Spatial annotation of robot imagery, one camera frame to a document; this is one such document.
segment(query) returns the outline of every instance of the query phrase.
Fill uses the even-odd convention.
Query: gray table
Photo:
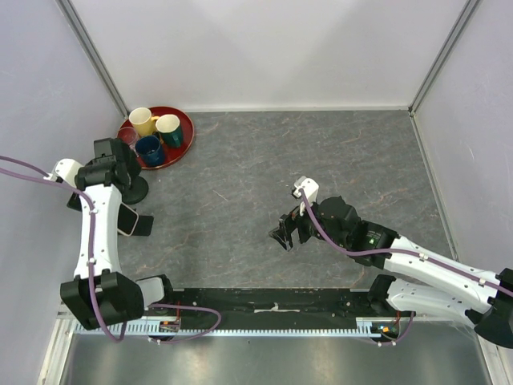
[[[367,220],[449,256],[405,111],[193,114],[197,138],[176,165],[144,172],[148,238],[119,238],[123,273],[165,273],[174,287],[368,288],[363,268],[315,239],[286,253],[267,232],[297,202],[301,175],[319,199],[342,195]],[[416,322],[395,348],[348,338],[206,337],[177,346],[75,336],[63,384],[489,383],[471,330]]]

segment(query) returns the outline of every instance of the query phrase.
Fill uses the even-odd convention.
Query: reflective metal surface
[[[73,338],[62,385],[490,384],[475,334],[416,322],[396,347],[353,338],[204,337],[157,346]]]

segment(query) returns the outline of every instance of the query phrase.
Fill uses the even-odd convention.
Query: cup
[[[156,123],[157,132],[170,147],[178,148],[184,142],[184,131],[178,116],[173,114],[162,115]]]
[[[164,148],[160,144],[159,138],[153,135],[144,136],[137,140],[135,150],[148,167],[160,166],[166,159]]]
[[[151,111],[145,107],[136,108],[128,116],[128,120],[135,128],[139,136],[148,136],[155,131],[155,120],[158,116],[153,116]]]
[[[126,126],[120,128],[120,130],[118,131],[118,138],[120,138],[123,142],[128,144],[130,149],[134,151],[135,144],[137,143],[137,140],[139,140],[139,135],[137,135],[137,131],[133,127]]]

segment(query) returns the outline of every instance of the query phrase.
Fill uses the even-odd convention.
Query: green mug
[[[162,115],[156,123],[157,132],[170,147],[178,148],[184,142],[184,131],[178,116],[173,114]]]

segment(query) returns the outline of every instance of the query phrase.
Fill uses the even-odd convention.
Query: blue mug
[[[166,155],[164,149],[160,144],[159,138],[156,136],[144,136],[137,140],[135,150],[143,158],[144,163],[148,167],[156,167],[164,164]]]
[[[162,115],[156,123],[157,132],[170,147],[178,148],[184,142],[184,131],[180,118],[173,114]]]

